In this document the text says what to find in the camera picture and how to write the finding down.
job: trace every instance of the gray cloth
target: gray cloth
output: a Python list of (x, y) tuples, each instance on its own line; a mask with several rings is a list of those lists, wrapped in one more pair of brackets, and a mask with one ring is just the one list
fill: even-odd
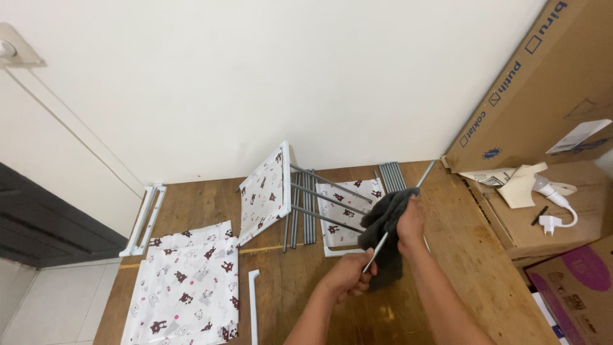
[(383, 234), (389, 233), (386, 242), (375, 258), (378, 271), (377, 275), (372, 277), (370, 281), (371, 291), (390, 285), (397, 279), (402, 278), (402, 255), (398, 251), (396, 224), (404, 213), (411, 195), (419, 195), (419, 188), (408, 188), (387, 194), (375, 204), (373, 209), (360, 222), (362, 227), (367, 228), (357, 241), (363, 250), (375, 248)]

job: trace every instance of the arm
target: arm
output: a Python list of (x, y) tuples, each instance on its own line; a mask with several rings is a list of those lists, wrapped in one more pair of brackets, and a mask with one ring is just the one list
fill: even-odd
[(285, 345), (320, 345), (326, 343), (332, 308), (348, 296), (359, 296), (368, 290), (368, 283), (377, 274), (376, 264), (370, 272), (362, 268), (373, 257), (373, 249), (363, 254), (345, 254), (324, 276), (311, 294), (305, 310), (289, 334)]
[(437, 344), (494, 344), (466, 310), (424, 243), (424, 217), (415, 197), (398, 220), (398, 250), (411, 267)]

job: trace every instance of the tiled floor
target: tiled floor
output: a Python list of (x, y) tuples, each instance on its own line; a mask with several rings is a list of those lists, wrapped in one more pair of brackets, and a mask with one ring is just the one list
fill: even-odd
[(42, 269), (0, 345), (91, 345), (120, 261)]

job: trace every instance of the dark door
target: dark door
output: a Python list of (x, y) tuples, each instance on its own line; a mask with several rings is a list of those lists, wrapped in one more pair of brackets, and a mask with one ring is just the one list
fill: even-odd
[(0, 163), (0, 257), (41, 268), (117, 257), (127, 243)]

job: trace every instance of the wooden table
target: wooden table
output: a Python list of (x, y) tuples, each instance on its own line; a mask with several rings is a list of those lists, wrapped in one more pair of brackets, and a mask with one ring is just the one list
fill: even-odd
[[(401, 163), (407, 185), (415, 185), (428, 162)], [(316, 171), (333, 182), (374, 178), (374, 166)], [(240, 229), (241, 179), (168, 185), (153, 237), (231, 220)], [(498, 344), (559, 344), (517, 270), (488, 226), (462, 180), (439, 162), (421, 190), (425, 235), (432, 254), (470, 312)], [(338, 261), (325, 258), (321, 231), (317, 243), (282, 253), (285, 221), (256, 236), (239, 254), (240, 322), (234, 344), (251, 343), (247, 273), (256, 278), (260, 344), (282, 344), (300, 316), (311, 291)], [(94, 345), (119, 344), (139, 263), (124, 258), (100, 322)], [(428, 320), (408, 265), (393, 286), (352, 298), (335, 308), (329, 344), (433, 344)]]

